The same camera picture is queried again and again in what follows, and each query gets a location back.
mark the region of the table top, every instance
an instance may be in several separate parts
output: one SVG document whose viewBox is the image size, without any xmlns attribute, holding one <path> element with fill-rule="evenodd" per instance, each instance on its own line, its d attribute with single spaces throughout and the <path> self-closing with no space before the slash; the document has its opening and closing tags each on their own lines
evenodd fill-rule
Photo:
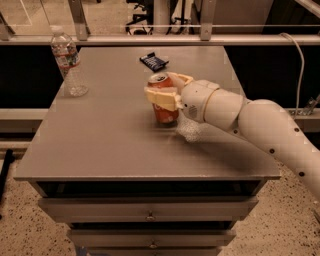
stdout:
<svg viewBox="0 0 320 256">
<path fill-rule="evenodd" d="M 223 47 L 82 48 L 89 92 L 57 94 L 14 177 L 26 181 L 256 180 L 278 178 L 273 158 L 206 127 L 188 142 L 157 124 L 143 87 L 153 74 L 139 57 L 155 52 L 164 71 L 243 93 Z"/>
</svg>

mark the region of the drawer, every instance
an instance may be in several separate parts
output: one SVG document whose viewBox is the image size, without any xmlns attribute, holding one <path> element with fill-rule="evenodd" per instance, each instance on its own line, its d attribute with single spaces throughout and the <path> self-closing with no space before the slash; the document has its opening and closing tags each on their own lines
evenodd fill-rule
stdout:
<svg viewBox="0 0 320 256">
<path fill-rule="evenodd" d="M 70 230 L 68 237 L 76 246 L 109 248 L 199 248 L 228 245 L 232 230 Z"/>
<path fill-rule="evenodd" d="M 108 256 L 217 256 L 221 252 L 221 248 L 205 248 L 205 249 L 109 249 L 109 248 L 87 248 L 89 253 Z"/>
<path fill-rule="evenodd" d="M 180 181 L 41 181 L 50 198 L 170 197 L 170 196 L 251 196 L 266 179 L 180 180 Z"/>
<path fill-rule="evenodd" d="M 237 221 L 258 203 L 256 197 L 154 197 L 40 199 L 56 222 Z"/>
</svg>

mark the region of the drawer handle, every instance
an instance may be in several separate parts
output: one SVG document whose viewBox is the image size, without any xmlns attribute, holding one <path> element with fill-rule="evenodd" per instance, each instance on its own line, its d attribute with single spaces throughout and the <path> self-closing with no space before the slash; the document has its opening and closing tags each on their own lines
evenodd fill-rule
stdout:
<svg viewBox="0 0 320 256">
<path fill-rule="evenodd" d="M 150 249 L 157 249 L 158 245 L 156 245 L 156 243 L 154 241 L 152 241 L 152 244 L 149 245 Z"/>
<path fill-rule="evenodd" d="M 156 221 L 156 217 L 152 215 L 152 211 L 149 212 L 149 216 L 146 217 L 146 221 L 148 222 Z"/>
</svg>

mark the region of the bottle cap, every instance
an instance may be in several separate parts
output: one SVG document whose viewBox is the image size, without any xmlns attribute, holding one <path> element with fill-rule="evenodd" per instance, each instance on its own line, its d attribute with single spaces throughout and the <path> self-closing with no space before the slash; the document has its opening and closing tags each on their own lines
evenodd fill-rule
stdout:
<svg viewBox="0 0 320 256">
<path fill-rule="evenodd" d="M 51 26 L 51 30 L 53 34 L 63 34 L 62 26 Z"/>
</svg>

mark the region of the black wall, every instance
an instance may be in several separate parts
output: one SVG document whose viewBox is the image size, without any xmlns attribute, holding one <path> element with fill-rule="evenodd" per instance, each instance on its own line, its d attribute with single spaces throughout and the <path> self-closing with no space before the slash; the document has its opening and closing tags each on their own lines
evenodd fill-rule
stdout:
<svg viewBox="0 0 320 256">
<path fill-rule="evenodd" d="M 0 46 L 0 108 L 48 108 L 62 83 L 49 46 Z"/>
<path fill-rule="evenodd" d="M 300 107 L 320 93 L 320 46 L 301 47 L 305 71 Z M 282 107 L 296 105 L 301 60 L 295 46 L 225 47 L 240 83 L 249 99 L 270 99 Z"/>
</svg>

